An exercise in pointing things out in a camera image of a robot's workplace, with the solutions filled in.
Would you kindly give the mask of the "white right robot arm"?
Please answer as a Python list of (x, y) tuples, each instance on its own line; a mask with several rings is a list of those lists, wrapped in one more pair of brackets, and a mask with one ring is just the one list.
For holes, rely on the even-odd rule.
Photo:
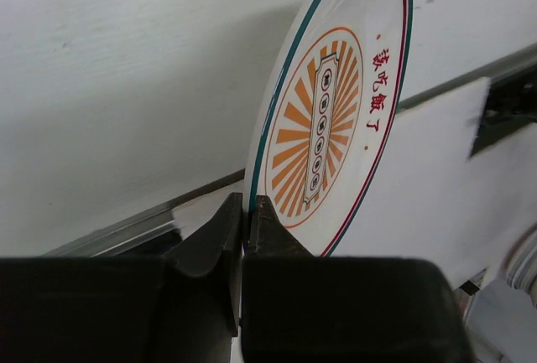
[(514, 243), (496, 277), (472, 282), (463, 319), (478, 362), (536, 361), (536, 227)]

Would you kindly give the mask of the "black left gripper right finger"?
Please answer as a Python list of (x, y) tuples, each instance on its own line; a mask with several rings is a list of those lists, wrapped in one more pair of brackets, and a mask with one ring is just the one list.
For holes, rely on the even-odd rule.
[(316, 257), (255, 201), (242, 260), (246, 362), (473, 362), (453, 291), (432, 262)]

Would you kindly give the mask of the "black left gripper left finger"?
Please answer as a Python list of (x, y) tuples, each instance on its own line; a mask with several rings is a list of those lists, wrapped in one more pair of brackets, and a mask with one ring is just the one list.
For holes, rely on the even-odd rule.
[(161, 255), (1, 261), (4, 362), (227, 362), (242, 196)]

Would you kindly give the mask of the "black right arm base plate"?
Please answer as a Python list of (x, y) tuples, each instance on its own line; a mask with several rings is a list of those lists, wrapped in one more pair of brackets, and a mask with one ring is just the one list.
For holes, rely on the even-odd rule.
[(536, 67), (492, 84), (470, 157), (536, 123)]

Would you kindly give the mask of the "white plate orange sunburst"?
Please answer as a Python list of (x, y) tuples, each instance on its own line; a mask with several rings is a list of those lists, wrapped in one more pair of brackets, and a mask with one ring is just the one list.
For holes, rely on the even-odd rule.
[(316, 257), (339, 252), (394, 123), (413, 0), (307, 0), (263, 94), (243, 180), (244, 255), (258, 196)]

